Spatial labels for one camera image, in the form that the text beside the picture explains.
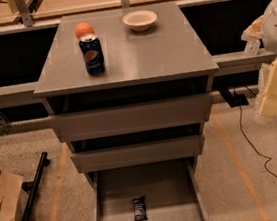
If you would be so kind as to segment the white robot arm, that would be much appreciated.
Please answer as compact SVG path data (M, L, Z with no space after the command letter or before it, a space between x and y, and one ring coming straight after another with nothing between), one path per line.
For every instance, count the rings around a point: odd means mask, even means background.
M242 33L241 39L246 41L244 54L247 56L256 56L260 43L276 55L272 64L261 66L255 101L256 120L270 122L277 118L277 0L268 4L262 16Z

